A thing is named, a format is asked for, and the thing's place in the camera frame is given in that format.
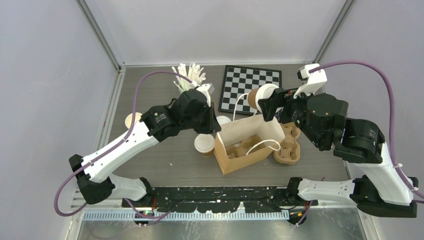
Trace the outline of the stack of white lids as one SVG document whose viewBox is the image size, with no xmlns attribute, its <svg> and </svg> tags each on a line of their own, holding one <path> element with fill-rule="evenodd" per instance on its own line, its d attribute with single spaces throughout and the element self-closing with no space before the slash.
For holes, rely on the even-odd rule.
<svg viewBox="0 0 424 240">
<path fill-rule="evenodd" d="M 223 116 L 223 115 L 217 116 L 216 119 L 220 126 L 232 122 L 232 120 L 229 117 Z"/>
</svg>

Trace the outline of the brown paper cup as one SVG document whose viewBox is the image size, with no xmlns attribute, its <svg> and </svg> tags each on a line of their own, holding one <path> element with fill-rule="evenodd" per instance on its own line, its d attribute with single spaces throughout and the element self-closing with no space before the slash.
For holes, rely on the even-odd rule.
<svg viewBox="0 0 424 240">
<path fill-rule="evenodd" d="M 210 157 L 210 156 L 212 156 L 213 154 L 214 154 L 214 152 L 213 151 L 210 151 L 210 152 L 202 152 L 202 153 L 200 153 L 203 157 Z"/>
<path fill-rule="evenodd" d="M 248 102 L 249 106 L 251 108 L 255 109 L 256 111 L 260 110 L 260 108 L 258 107 L 258 104 L 257 104 L 257 100 L 256 100 L 258 90 L 259 90 L 259 88 L 252 89 L 247 95 L 247 102 Z"/>
</svg>

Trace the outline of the brown paper bag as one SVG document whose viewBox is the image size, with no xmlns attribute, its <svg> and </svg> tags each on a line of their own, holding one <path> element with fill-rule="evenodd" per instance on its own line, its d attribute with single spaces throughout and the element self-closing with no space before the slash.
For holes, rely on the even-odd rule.
<svg viewBox="0 0 424 240">
<path fill-rule="evenodd" d="M 213 154 L 225 176 L 266 159 L 280 150 L 285 133 L 275 117 L 264 121 L 261 114 L 235 119 L 221 126 L 215 136 Z"/>
</svg>

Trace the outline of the lifted pulp cup carrier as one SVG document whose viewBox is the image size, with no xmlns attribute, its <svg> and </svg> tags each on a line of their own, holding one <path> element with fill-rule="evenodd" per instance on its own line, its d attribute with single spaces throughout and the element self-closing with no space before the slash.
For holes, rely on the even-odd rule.
<svg viewBox="0 0 424 240">
<path fill-rule="evenodd" d="M 226 146 L 226 155 L 229 159 L 243 157 L 254 145 L 258 144 L 261 141 L 262 139 L 258 135 L 253 135 L 249 138 L 242 140 L 239 143 Z"/>
</svg>

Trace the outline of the stack of pulp cup carriers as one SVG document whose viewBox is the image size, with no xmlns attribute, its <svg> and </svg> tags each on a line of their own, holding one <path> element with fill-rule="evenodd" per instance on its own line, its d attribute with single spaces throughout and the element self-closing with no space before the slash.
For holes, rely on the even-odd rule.
<svg viewBox="0 0 424 240">
<path fill-rule="evenodd" d="M 285 139 L 280 143 L 281 149 L 273 152 L 274 159 L 280 164 L 294 165 L 300 159 L 300 144 L 297 142 L 301 130 L 293 122 L 282 123 Z"/>
</svg>

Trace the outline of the stack of paper cups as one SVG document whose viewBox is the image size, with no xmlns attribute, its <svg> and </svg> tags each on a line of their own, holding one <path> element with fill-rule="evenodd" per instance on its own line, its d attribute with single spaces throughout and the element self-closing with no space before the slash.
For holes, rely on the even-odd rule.
<svg viewBox="0 0 424 240">
<path fill-rule="evenodd" d="M 129 129 L 131 125 L 133 124 L 133 122 L 139 121 L 141 117 L 142 117 L 142 114 L 140 112 L 130 113 L 129 115 L 127 115 L 124 120 L 124 124 L 126 128 Z"/>
</svg>

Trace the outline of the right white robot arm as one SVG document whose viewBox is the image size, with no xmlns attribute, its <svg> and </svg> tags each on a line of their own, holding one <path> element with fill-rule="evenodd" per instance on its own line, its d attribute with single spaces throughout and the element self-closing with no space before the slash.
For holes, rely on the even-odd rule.
<svg viewBox="0 0 424 240">
<path fill-rule="evenodd" d="M 408 187 L 417 187 L 417 178 L 402 180 L 380 128 L 369 120 L 349 118 L 346 101 L 326 93 L 294 95 L 271 87 L 256 93 L 255 105 L 266 122 L 281 109 L 280 123 L 293 123 L 320 151 L 332 151 L 363 172 L 362 177 L 346 181 L 292 177 L 285 192 L 288 203 L 326 200 L 355 205 L 375 217 L 417 217 L 418 202 Z"/>
</svg>

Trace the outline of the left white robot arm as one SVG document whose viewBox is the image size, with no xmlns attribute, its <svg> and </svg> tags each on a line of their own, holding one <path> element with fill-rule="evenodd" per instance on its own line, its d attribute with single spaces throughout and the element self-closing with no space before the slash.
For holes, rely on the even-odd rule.
<svg viewBox="0 0 424 240">
<path fill-rule="evenodd" d="M 138 153 L 181 131 L 193 129 L 198 134 L 221 131 L 209 87 L 203 84 L 184 91 L 168 105 L 151 107 L 132 129 L 105 147 L 90 155 L 70 157 L 70 166 L 76 173 L 77 185 L 86 203 L 94 205 L 108 198 L 123 198 L 148 207 L 154 199 L 148 181 L 143 177 L 117 176 L 113 171 Z"/>
</svg>

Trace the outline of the black white chessboard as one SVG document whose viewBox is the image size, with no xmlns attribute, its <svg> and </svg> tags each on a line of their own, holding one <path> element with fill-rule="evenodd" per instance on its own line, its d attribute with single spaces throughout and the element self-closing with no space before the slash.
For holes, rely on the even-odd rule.
<svg viewBox="0 0 424 240">
<path fill-rule="evenodd" d="M 224 113 L 235 111 L 240 115 L 253 115 L 255 109 L 250 107 L 247 98 L 244 97 L 236 101 L 238 97 L 265 84 L 274 84 L 281 87 L 282 76 L 282 71 L 275 69 L 226 65 L 218 110 Z"/>
</svg>

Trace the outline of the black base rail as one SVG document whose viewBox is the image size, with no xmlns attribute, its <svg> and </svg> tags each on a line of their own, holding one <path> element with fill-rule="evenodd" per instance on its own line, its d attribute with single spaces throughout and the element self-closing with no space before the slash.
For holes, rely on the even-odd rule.
<svg viewBox="0 0 424 240">
<path fill-rule="evenodd" d="M 281 186 L 155 187 L 147 199 L 131 203 L 163 213 L 234 213 L 240 206 L 246 213 L 276 213 L 306 206 L 304 200 L 289 197 Z"/>
</svg>

